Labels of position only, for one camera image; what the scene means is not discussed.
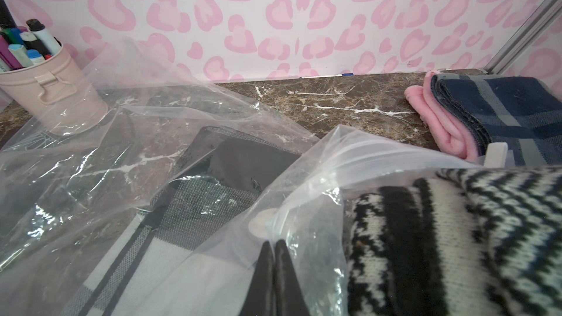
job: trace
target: knitted textile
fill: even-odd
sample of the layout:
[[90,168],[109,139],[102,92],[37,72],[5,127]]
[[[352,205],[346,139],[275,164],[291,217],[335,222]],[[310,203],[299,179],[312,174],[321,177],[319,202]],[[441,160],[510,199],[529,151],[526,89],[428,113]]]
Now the knitted textile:
[[448,169],[355,203],[349,314],[562,313],[562,169]]

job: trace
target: blue plaid blanket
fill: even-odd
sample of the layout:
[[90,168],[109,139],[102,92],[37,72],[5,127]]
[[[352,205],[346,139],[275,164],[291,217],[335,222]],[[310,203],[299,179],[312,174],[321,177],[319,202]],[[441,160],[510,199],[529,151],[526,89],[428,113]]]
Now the blue plaid blanket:
[[480,155],[506,142],[518,166],[562,163],[562,102],[536,78],[443,73],[431,90],[467,126]]

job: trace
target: container handle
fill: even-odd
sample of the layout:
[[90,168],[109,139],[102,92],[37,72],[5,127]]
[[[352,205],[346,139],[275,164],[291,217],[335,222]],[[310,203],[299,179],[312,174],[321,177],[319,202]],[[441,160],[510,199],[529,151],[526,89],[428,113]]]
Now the container handle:
[[[39,95],[37,96],[37,99],[39,99],[39,101],[41,103],[45,104],[45,105],[52,105],[55,102],[59,102],[60,100],[66,98],[66,97],[69,97],[73,94],[76,94],[76,92],[78,92],[78,88],[74,85],[74,83],[69,82],[69,81],[65,81],[65,80],[61,79],[60,77],[55,76],[51,72],[47,72],[47,73],[42,74],[38,77],[35,77],[35,80],[37,81],[39,86],[41,86],[43,88],[43,91],[41,93],[39,93]],[[45,90],[45,85],[48,84],[48,83],[54,82],[54,81],[61,82],[62,84],[67,85],[70,88],[64,88],[66,90],[66,92],[62,93],[61,95],[54,98],[53,100],[46,100],[45,93],[47,93],[47,91]]]

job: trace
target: folded towel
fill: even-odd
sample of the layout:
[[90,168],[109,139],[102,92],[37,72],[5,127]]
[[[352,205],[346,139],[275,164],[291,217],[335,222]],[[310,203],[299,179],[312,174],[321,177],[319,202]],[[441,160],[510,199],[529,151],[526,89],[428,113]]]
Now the folded towel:
[[536,78],[442,73],[431,91],[471,131],[480,155],[506,142],[515,165],[562,163],[562,102]]
[[431,79],[438,73],[429,71],[425,74],[423,87],[408,87],[404,92],[406,100],[427,123],[441,151],[474,162],[478,158],[478,148],[470,130],[443,108],[431,93]]

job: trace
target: pink metal container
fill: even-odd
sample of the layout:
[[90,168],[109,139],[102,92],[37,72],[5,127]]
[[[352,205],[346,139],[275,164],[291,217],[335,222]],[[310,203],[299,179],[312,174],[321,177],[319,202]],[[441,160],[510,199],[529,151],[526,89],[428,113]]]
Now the pink metal container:
[[39,65],[0,73],[0,87],[55,135],[88,130],[107,113],[64,46]]

